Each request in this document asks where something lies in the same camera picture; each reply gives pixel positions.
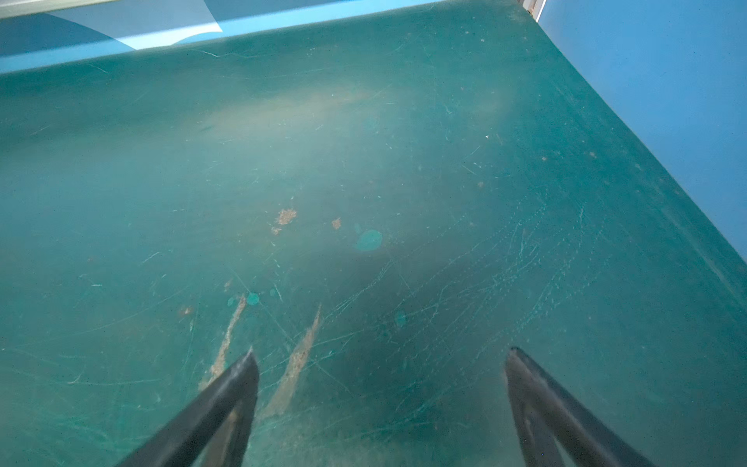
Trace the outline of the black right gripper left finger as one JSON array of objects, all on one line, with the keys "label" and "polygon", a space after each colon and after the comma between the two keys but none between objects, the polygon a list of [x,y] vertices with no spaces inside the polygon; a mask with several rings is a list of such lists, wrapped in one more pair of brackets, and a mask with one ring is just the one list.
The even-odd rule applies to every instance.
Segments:
[{"label": "black right gripper left finger", "polygon": [[260,372],[248,350],[121,466],[240,466],[258,400]]}]

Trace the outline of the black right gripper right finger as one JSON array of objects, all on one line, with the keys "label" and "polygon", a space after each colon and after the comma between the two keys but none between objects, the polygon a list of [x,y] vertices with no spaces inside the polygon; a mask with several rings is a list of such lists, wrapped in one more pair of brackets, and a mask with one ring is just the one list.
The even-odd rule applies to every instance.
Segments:
[{"label": "black right gripper right finger", "polygon": [[522,349],[510,349],[505,375],[527,466],[564,465],[558,446],[564,447],[578,466],[654,466]]}]

